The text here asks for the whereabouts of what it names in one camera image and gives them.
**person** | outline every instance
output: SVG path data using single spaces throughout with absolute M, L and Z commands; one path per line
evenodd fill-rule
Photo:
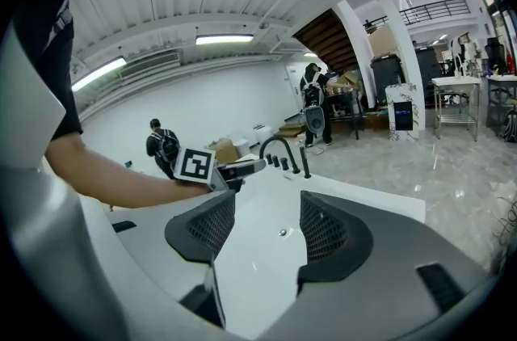
M 145 142 L 147 155 L 150 157 L 154 157 L 154 161 L 156 162 L 158 167 L 162 169 L 162 171 L 166 174 L 166 176 L 169 179 L 174 180 L 174 171 L 172 169 L 174 162 L 166 162 L 166 160 L 160 154 L 160 141 L 165 135 L 171 137 L 171 139 L 175 143 L 174 146 L 179 151 L 179 140 L 172 131 L 163 129 L 160 120 L 157 118 L 153 118 L 151 120 L 150 126 L 152 133 L 149 137 L 147 137 L 147 141 Z
M 56 175 L 78 193 L 125 208 L 165 204 L 209 192 L 201 183 L 136 173 L 87 149 L 69 75 L 74 39 L 69 0 L 21 0 L 13 24 L 29 60 L 66 111 L 45 152 Z
M 351 91 L 352 87 L 350 84 L 340 84 L 339 82 L 331 81 L 328 77 L 319 73 L 321 70 L 322 69 L 319 66 L 317 66 L 316 64 L 314 64 L 313 62 L 308 64 L 305 67 L 305 75 L 304 75 L 305 78 L 302 78 L 300 81 L 300 91 L 304 92 L 305 80 L 307 80 L 307 82 L 312 82 L 316 73 L 319 74 L 317 76 L 317 83 L 320 85 L 320 88 L 322 89 L 323 94 L 325 96 L 323 99 L 323 103 L 321 104 L 321 107 L 323 110 L 323 116 L 325 117 L 325 128 L 323 129 L 323 141 L 327 145 L 331 145 L 332 144 L 332 125 L 330 124 L 330 108 L 329 108 L 328 101 L 326 99 L 325 87 L 328 86 L 328 87 L 332 87 L 332 88 L 344 88 L 347 91 Z M 313 139 L 314 139 L 314 133 L 309 131 L 309 129 L 307 127 L 305 127 L 305 147 L 306 148 L 313 146 Z

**marble floor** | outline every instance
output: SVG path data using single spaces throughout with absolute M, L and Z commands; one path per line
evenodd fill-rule
M 480 127 L 477 141 L 461 126 L 443 127 L 442 138 L 426 130 L 419 142 L 390 141 L 387 131 L 334 130 L 334 144 L 309 149 L 311 172 L 383 192 L 417 197 L 427 204 L 426 224 L 487 271 L 497 265 L 508 201 L 517 200 L 517 145 Z M 297 148 L 298 139 L 289 140 Z M 287 157 L 273 142 L 267 152 Z M 294 150 L 296 160 L 300 153 Z

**backpack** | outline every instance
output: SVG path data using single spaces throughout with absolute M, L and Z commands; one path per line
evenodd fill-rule
M 168 163 L 174 164 L 179 153 L 179 140 L 170 130 L 163 130 L 163 137 L 158 133 L 151 136 L 158 140 L 158 153 L 160 157 Z
M 320 73 L 315 73 L 313 77 L 313 81 L 308 82 L 304 76 L 305 86 L 302 91 L 302 99 L 304 100 L 304 104 L 306 107 L 311 105 L 322 105 L 323 100 L 325 99 L 325 94 L 323 93 L 322 86 L 320 86 L 317 82 Z

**staircase railing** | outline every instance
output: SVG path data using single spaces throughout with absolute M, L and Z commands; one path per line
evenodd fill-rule
M 444 0 L 425 5 L 413 6 L 409 9 L 400 11 L 401 17 L 406 25 L 413 25 L 423 21 L 443 18 L 446 16 L 469 14 L 470 9 L 466 0 Z M 364 27 L 370 29 L 372 27 L 381 27 L 388 22 L 388 17 L 383 16 L 370 23 L 364 24 Z

